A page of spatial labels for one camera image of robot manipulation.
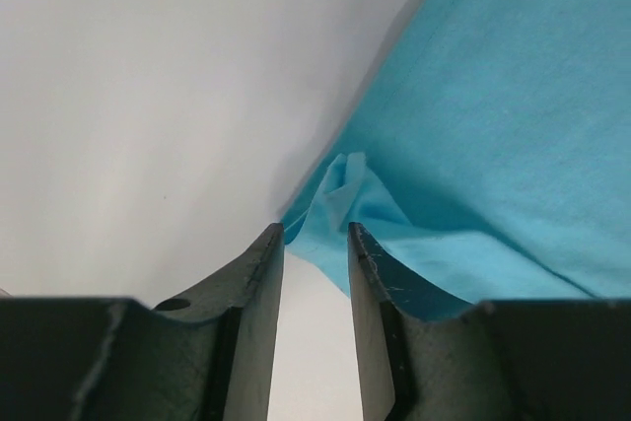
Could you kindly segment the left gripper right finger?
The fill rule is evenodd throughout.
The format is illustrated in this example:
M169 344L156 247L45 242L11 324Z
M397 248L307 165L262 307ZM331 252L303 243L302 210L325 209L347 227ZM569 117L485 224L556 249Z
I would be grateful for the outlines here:
M628 300L469 304L348 228L367 420L626 420Z

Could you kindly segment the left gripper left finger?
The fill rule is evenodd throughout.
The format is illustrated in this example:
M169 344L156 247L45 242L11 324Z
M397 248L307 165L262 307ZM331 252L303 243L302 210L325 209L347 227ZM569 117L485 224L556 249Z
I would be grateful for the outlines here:
M131 298L1 301L5 420L263 420L284 230L148 308Z

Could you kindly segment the light teal polo shirt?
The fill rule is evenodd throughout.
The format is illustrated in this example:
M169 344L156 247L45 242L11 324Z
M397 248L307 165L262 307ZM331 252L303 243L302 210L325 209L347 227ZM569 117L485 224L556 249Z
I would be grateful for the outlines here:
M283 217L469 303L630 294L630 0L425 0Z

